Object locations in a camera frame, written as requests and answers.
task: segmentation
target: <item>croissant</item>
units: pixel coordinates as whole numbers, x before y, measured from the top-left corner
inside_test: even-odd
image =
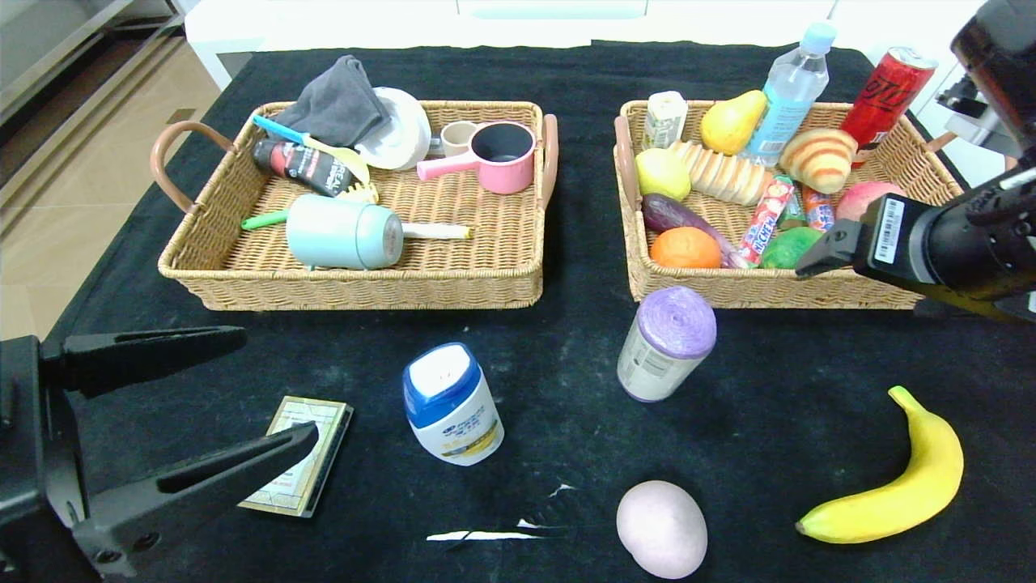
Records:
[[[841,129],[807,129],[784,146],[780,166],[811,188],[834,194],[845,185],[856,146],[853,136]]]
[[[669,149],[684,161],[694,190],[727,202],[751,206],[773,174],[743,157],[724,155],[701,144],[677,140]]]

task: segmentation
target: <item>white plate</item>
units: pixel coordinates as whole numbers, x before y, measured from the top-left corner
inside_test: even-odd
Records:
[[[368,165],[385,170],[413,168],[428,154],[432,127],[413,95],[393,87],[374,87],[374,94],[388,111],[390,120],[356,143]]]

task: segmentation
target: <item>cup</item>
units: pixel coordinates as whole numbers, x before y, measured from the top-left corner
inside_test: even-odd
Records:
[[[473,169],[482,187],[496,194],[521,192],[533,183],[536,136],[514,121],[493,121],[478,126],[467,151],[418,163],[422,180],[450,172]]]
[[[399,260],[403,223],[377,204],[304,194],[288,208],[288,249],[306,265],[376,269]]]
[[[471,141],[471,134],[479,128],[474,121],[451,121],[439,130],[439,144],[442,147],[442,154],[459,155],[467,151],[468,142]]]

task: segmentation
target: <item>pink saucepan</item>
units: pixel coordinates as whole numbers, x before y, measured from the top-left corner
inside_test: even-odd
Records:
[[[514,121],[493,121],[479,126],[463,153],[418,163],[418,177],[434,178],[449,172],[473,169],[482,187],[496,194],[514,194],[533,183],[536,136]]]

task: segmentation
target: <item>gray cloth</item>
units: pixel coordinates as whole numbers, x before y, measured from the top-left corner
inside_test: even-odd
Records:
[[[340,57],[310,81],[298,100],[277,121],[333,146],[352,146],[388,122],[388,111],[374,94],[359,59]]]

